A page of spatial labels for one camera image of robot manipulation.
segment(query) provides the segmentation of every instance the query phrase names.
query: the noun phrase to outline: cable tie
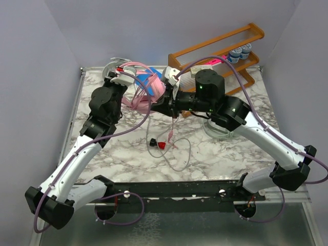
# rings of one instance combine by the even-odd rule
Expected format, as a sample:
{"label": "cable tie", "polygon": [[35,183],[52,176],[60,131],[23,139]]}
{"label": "cable tie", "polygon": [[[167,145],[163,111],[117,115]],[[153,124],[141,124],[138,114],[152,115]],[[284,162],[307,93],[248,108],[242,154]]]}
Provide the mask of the cable tie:
{"label": "cable tie", "polygon": [[270,125],[267,125],[263,130],[266,132],[270,128]]}

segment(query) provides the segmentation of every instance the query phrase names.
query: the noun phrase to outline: marble table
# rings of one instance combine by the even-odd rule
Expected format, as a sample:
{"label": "marble table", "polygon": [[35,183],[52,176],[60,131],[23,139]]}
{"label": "marble table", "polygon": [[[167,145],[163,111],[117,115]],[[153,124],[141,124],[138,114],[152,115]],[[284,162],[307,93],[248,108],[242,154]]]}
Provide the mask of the marble table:
{"label": "marble table", "polygon": [[[277,129],[278,125],[259,68],[250,68],[248,72],[255,79],[255,84],[247,88],[247,92],[258,114]],[[90,112],[88,103],[92,91],[102,84],[101,71],[86,72],[69,149],[75,143]],[[237,81],[231,76],[226,80],[226,91],[235,87],[237,87]],[[134,88],[130,88],[127,94],[132,95],[133,91]],[[242,92],[235,96],[245,100]],[[119,121],[116,132],[132,128],[143,118],[143,115],[135,111],[123,109],[122,113],[123,118]],[[151,114],[150,119],[148,141],[152,137],[156,138],[172,124],[171,118],[159,113]],[[163,158],[153,158],[148,153],[146,147],[148,123],[149,120],[129,134],[112,138],[86,166],[77,182],[87,182],[97,175],[103,175],[116,182],[238,179],[245,172],[260,170],[274,162],[269,154],[244,137],[236,136],[226,140],[212,139],[202,129],[201,118],[180,117],[175,125],[173,140],[185,137],[191,142],[191,159],[184,171],[176,172]],[[167,136],[168,133],[164,134],[160,140],[165,141]],[[185,140],[178,141],[176,145],[178,148],[171,148],[166,158],[176,169],[182,169],[188,159],[189,145]],[[151,151],[154,155],[160,155],[156,148],[151,148]]]}

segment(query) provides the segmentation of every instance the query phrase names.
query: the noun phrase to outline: white wall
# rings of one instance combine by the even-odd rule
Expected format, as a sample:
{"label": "white wall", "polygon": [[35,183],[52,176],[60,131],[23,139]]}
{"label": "white wall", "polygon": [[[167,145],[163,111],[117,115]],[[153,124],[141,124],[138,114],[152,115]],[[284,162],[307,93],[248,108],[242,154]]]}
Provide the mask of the white wall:
{"label": "white wall", "polygon": [[[328,164],[328,1],[302,0],[265,65],[264,82],[279,127],[300,144],[312,144]],[[309,180],[326,171],[312,162]],[[328,245],[328,182],[308,186],[321,236]]]}
{"label": "white wall", "polygon": [[0,245],[28,245],[24,198],[56,167],[80,70],[42,0],[0,1]]}
{"label": "white wall", "polygon": [[264,64],[299,0],[45,0],[79,63],[104,66],[121,56],[165,65],[168,54],[250,22]]}

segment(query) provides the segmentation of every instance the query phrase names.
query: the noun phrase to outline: purple cable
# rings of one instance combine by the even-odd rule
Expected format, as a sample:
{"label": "purple cable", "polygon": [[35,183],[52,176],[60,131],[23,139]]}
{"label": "purple cable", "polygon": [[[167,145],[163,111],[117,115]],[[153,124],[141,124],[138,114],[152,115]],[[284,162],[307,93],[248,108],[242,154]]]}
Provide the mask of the purple cable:
{"label": "purple cable", "polygon": [[269,222],[272,222],[272,221],[278,219],[278,218],[282,215],[283,211],[285,210],[285,205],[286,205],[286,202],[285,202],[285,195],[283,194],[282,189],[281,189],[280,187],[278,187],[278,188],[279,188],[279,190],[280,190],[280,192],[281,192],[281,197],[282,197],[282,207],[281,207],[281,210],[279,211],[279,213],[278,213],[275,217],[273,217],[273,218],[271,218],[271,219],[267,219],[267,220],[249,219],[249,218],[246,218],[246,217],[242,216],[241,214],[239,214],[238,211],[237,211],[236,209],[235,209],[235,212],[239,215],[239,217],[240,217],[241,219],[247,220],[247,221],[249,221],[249,222],[254,222],[254,223],[269,223]]}
{"label": "purple cable", "polygon": [[[209,55],[209,56],[206,56],[204,58],[201,58],[201,59],[198,59],[196,61],[194,61],[193,63],[189,64],[188,66],[186,66],[184,69],[181,70],[181,72],[179,72],[176,77],[179,77],[181,76],[187,69],[191,68],[192,66],[194,66],[195,64],[199,63],[200,61],[202,60],[205,60],[205,59],[208,59],[208,58],[216,58],[216,59],[219,59],[221,60],[223,63],[227,64],[229,66],[229,68],[233,71],[233,73],[235,74],[239,84],[240,84],[240,87],[243,91],[243,93],[245,94],[245,97],[247,99],[247,102],[249,103],[250,107],[251,107],[251,111],[253,112],[256,120],[261,124],[261,126],[263,128],[266,128],[267,126],[263,123],[263,121],[260,119],[260,117],[257,115],[256,113],[256,110],[251,102],[251,99],[250,97],[248,96],[247,94],[247,91],[245,89],[245,86],[243,85],[243,83],[241,82],[239,76],[238,76],[238,73],[236,71],[236,69],[226,60],[224,59],[223,57],[221,56],[217,56],[217,55]],[[318,160],[317,158],[315,157],[312,157],[304,152],[298,152],[298,149],[296,149],[294,146],[292,146],[291,144],[289,144],[287,141],[285,141],[283,138],[281,138],[279,135],[277,135],[275,132],[273,132],[270,128],[267,129],[267,131],[272,135],[274,136],[278,141],[280,141],[281,143],[283,143],[284,145],[286,145],[288,148],[292,149],[293,151],[295,151],[295,153],[298,153],[299,155],[302,155],[304,157],[307,157],[313,161],[315,161],[316,163],[318,163],[319,165],[321,165],[323,168],[326,169],[327,171],[327,176],[321,180],[317,180],[317,181],[307,181],[307,182],[304,182],[305,184],[307,185],[314,185],[314,184],[318,184],[318,183],[322,183],[322,182],[325,182],[328,180],[328,167],[320,160]]]}
{"label": "purple cable", "polygon": [[[132,132],[134,131],[135,129],[137,129],[138,127],[140,127],[145,121],[146,119],[148,118],[149,114],[150,114],[150,107],[151,107],[151,97],[150,97],[150,94],[148,92],[148,89],[147,87],[144,85],[144,83],[139,79],[137,78],[136,76],[133,76],[129,73],[126,73],[126,72],[120,72],[121,74],[124,74],[124,75],[127,75],[133,79],[135,79],[136,81],[138,81],[140,83],[140,85],[144,88],[145,92],[146,92],[146,95],[147,95],[147,99],[148,99],[148,110],[147,110],[147,113],[145,115],[145,117],[142,119],[142,121],[137,124],[136,126],[134,126],[133,128],[129,129],[129,130],[126,130],[126,131],[123,131],[123,132],[120,132],[120,133],[116,133],[116,134],[112,134],[112,135],[108,135],[108,136],[104,136],[104,137],[99,137],[99,138],[96,138],[90,142],[87,142],[86,144],[82,145],[80,148],[78,148],[75,153],[78,154],[79,152],[81,152],[85,147],[89,146],[90,144],[93,144],[93,143],[96,143],[98,141],[101,141],[101,140],[104,140],[104,139],[108,139],[108,138],[112,138],[112,137],[117,137],[117,136],[121,136],[123,134],[126,134],[126,133],[129,133],[129,132]],[[58,172],[57,176],[53,179],[53,181],[49,184],[49,188],[46,189],[45,193],[43,194],[43,196],[41,197],[37,207],[36,207],[36,210],[35,210],[35,215],[34,215],[34,231],[36,233],[42,233],[44,232],[45,230],[47,230],[50,225],[47,225],[46,227],[44,227],[43,229],[39,230],[37,228],[37,218],[38,218],[38,215],[39,215],[39,212],[40,212],[40,209],[41,209],[41,206],[44,202],[44,200],[46,199],[47,195],[49,194],[52,186],[54,186],[56,184],[56,182],[59,180],[59,178],[61,177],[61,175],[63,174],[63,172],[66,170],[66,168],[68,167],[68,165],[72,162],[72,160],[75,158],[75,155],[72,155],[68,161],[64,164],[63,168]]]}
{"label": "purple cable", "polygon": [[114,194],[114,195],[111,195],[111,196],[103,197],[100,200],[110,199],[110,198],[113,198],[115,196],[122,196],[122,195],[129,195],[129,194],[138,197],[139,200],[140,200],[140,202],[141,202],[142,209],[141,209],[141,213],[138,216],[138,218],[136,218],[135,220],[132,220],[130,222],[125,222],[125,223],[110,222],[110,221],[107,221],[107,220],[99,219],[99,216],[97,214],[97,211],[95,210],[96,215],[97,215],[97,220],[99,219],[101,222],[105,222],[106,224],[113,224],[115,226],[119,226],[119,225],[120,226],[129,226],[129,225],[132,225],[134,223],[137,223],[139,220],[141,220],[141,218],[142,218],[142,216],[144,214],[144,211],[145,211],[145,204],[144,204],[142,198],[138,194],[135,194],[135,193],[132,193],[132,192],[122,192],[122,193],[117,193],[117,194]]}

